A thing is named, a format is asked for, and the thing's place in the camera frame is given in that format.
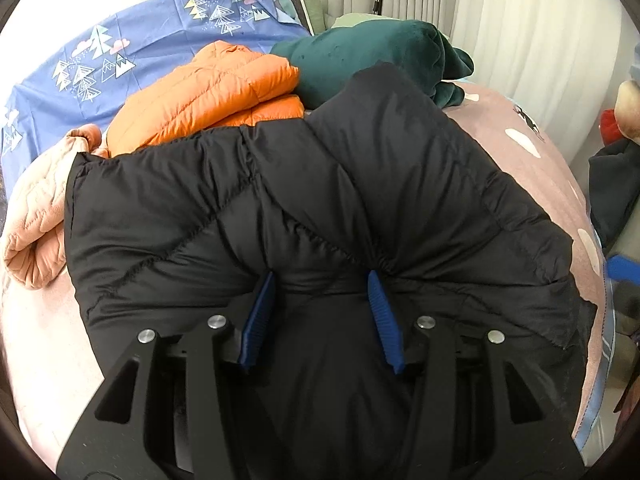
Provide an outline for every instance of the blue bedsheet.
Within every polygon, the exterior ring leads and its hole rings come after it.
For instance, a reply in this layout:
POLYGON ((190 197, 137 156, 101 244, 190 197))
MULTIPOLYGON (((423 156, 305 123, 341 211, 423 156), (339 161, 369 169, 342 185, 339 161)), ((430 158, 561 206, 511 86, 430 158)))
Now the blue bedsheet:
POLYGON ((308 32, 278 0, 149 0, 97 23, 16 85, 0 110, 7 195, 68 130, 95 123, 104 131, 129 95, 206 44, 224 40, 269 52, 302 36, 308 32))

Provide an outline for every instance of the pillow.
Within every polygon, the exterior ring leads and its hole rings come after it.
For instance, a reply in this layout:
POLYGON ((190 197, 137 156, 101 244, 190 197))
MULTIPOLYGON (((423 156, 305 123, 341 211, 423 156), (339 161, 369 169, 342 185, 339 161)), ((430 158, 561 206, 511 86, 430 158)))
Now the pillow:
POLYGON ((354 27, 355 25, 363 22, 370 22, 372 20, 396 20, 397 18, 390 18, 388 16, 379 16, 377 14, 365 14, 364 12, 350 12, 340 16, 336 19, 332 28, 336 27, 354 27))
POLYGON ((418 20, 369 20, 332 28, 276 43, 271 53, 300 69, 294 92, 309 110, 335 96, 356 72, 381 61, 404 69, 440 108, 459 105, 465 93, 442 80, 467 77, 474 68, 466 52, 453 48, 434 25, 418 20))

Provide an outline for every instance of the metal screw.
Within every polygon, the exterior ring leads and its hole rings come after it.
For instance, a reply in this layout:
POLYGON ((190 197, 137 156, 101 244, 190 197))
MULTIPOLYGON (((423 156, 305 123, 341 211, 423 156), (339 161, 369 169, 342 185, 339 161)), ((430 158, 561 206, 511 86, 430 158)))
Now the metal screw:
POLYGON ((207 324, 213 330, 217 330, 226 325, 226 317, 221 316, 220 314, 214 314, 209 318, 209 320, 207 321, 207 324))
POLYGON ((500 343, 504 343, 504 334, 499 330, 489 330, 486 336, 487 339, 494 344, 499 345, 500 343))
POLYGON ((425 330, 430 330, 436 326, 436 320, 431 316, 420 316, 415 323, 425 330))
POLYGON ((150 328, 141 330, 138 334, 138 341, 141 343, 151 343, 156 338, 156 333, 150 328))

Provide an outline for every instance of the red object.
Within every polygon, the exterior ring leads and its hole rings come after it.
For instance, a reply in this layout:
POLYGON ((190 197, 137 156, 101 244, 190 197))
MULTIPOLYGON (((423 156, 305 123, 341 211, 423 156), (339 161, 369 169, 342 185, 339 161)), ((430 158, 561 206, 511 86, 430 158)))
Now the red object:
POLYGON ((604 110, 602 117, 600 117, 600 135, 602 136, 602 142, 604 142, 605 146, 609 146, 612 142, 625 138, 625 136, 620 133, 616 116, 612 109, 604 110))

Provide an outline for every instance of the cloud print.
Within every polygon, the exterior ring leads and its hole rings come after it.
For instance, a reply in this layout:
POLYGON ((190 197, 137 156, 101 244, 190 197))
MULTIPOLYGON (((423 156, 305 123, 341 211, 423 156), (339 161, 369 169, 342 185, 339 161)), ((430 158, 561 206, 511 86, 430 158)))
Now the cloud print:
POLYGON ((80 43, 78 43, 78 46, 76 46, 74 51, 71 53, 71 57, 75 57, 78 54, 80 54, 81 52, 84 52, 90 46, 91 46, 91 40, 81 41, 80 43))
POLYGON ((116 52, 121 51, 123 48, 129 46, 130 44, 131 44, 131 42, 127 38, 122 38, 121 40, 116 40, 115 43, 113 43, 113 46, 111 47, 111 50, 109 51, 109 54, 113 55, 116 52))

